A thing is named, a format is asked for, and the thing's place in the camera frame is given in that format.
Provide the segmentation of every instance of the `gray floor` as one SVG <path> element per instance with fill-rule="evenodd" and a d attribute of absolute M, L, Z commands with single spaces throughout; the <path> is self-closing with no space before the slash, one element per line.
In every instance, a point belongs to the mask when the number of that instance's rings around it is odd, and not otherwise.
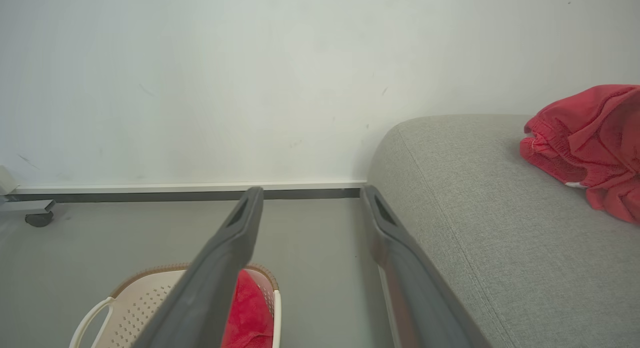
<path fill-rule="evenodd" d="M 138 271 L 189 262 L 234 204 L 59 204 L 44 228 L 0 218 L 0 346 L 68 347 L 91 307 Z M 355 198 L 265 201 L 253 261 L 278 280 L 283 348 L 393 346 L 362 235 Z"/>

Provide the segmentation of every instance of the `red garment on sofa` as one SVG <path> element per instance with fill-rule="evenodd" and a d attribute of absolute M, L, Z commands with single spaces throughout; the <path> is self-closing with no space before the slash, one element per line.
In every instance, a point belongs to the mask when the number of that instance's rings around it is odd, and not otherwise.
<path fill-rule="evenodd" d="M 244 269 L 238 274 L 222 348 L 271 348 L 274 318 L 265 297 Z"/>
<path fill-rule="evenodd" d="M 549 104 L 524 127 L 520 155 L 591 207 L 640 224 L 640 85 L 598 85 Z"/>

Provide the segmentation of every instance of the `caster wheel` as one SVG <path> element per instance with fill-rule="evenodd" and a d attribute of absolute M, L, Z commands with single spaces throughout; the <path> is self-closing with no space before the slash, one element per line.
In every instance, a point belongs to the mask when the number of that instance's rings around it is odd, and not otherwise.
<path fill-rule="evenodd" d="M 24 221 L 34 227 L 46 227 L 47 225 L 49 225 L 49 223 L 51 223 L 51 221 L 53 221 L 53 212 L 50 211 L 48 213 L 42 214 L 27 214 L 27 216 L 25 216 L 24 218 Z"/>

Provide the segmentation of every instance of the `gray fabric upholstery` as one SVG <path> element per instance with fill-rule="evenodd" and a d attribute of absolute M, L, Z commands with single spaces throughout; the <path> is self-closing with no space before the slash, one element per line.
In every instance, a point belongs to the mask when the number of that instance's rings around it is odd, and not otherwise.
<path fill-rule="evenodd" d="M 638 347 L 640 227 L 522 159 L 528 118 L 409 120 L 368 182 L 494 347 Z"/>

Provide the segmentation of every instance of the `laundry basket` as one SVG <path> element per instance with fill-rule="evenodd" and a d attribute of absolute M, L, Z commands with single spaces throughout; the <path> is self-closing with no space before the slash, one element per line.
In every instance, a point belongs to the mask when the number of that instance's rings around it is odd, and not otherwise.
<path fill-rule="evenodd" d="M 89 323 L 106 307 L 109 312 L 91 348 L 129 348 L 187 268 L 189 263 L 158 266 L 127 279 L 84 316 L 69 348 L 79 348 Z M 262 265 L 249 264 L 244 270 L 262 291 L 273 317 L 272 348 L 279 348 L 282 306 L 278 282 Z"/>

